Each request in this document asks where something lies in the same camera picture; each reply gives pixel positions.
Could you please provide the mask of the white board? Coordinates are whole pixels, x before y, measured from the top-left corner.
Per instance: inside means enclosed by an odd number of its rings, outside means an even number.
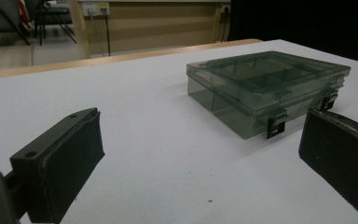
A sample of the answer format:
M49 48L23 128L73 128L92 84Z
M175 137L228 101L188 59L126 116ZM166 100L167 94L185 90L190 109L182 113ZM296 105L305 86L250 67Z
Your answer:
M62 224L358 224L298 156L304 122L243 139L186 91L189 63L277 50L283 40L0 78L0 171L65 116L101 113L104 157Z

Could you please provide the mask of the light wooden cabinet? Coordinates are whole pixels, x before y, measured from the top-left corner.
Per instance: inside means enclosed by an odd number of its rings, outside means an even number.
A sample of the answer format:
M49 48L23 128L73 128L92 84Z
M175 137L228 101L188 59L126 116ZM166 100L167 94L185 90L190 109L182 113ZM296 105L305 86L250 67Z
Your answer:
M83 2L107 2L110 14L85 16ZM225 38L230 0L68 0L82 59L141 49L214 43Z

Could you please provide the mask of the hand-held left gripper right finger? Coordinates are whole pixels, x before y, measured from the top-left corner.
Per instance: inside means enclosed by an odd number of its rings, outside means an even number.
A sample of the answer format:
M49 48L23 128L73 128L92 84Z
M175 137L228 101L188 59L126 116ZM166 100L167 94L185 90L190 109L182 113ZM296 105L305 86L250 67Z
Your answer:
M358 212L358 122L311 109L298 153Z

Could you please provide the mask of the white wall socket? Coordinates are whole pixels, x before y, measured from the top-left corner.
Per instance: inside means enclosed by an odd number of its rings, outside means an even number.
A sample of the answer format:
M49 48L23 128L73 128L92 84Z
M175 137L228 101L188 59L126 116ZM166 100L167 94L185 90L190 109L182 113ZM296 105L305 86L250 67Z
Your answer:
M83 2L82 8L85 16L106 16L110 14L107 2Z

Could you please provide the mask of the dark chair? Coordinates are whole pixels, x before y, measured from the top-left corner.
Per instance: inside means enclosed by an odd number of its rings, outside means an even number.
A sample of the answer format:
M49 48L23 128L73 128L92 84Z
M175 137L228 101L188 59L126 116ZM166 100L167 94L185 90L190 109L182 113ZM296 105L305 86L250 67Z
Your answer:
M69 27L72 23L70 9L67 6L51 4L52 0L24 0L31 21L34 23L34 36L39 37L39 45L43 44L48 25L58 25L74 42L75 33Z

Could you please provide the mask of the transparent grey compartment box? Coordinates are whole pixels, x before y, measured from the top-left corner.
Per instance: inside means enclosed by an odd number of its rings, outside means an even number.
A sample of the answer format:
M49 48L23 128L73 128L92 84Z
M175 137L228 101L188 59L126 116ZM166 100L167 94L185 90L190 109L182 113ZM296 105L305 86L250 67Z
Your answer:
M189 63L187 93L244 139L333 107L351 68L279 51Z

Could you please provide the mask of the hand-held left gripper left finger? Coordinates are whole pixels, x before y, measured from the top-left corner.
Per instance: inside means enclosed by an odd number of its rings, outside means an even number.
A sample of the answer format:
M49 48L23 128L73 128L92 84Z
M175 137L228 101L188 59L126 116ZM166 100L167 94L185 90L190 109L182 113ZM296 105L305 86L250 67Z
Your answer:
M101 112L71 114L10 157L9 192L18 217L59 223L103 158Z

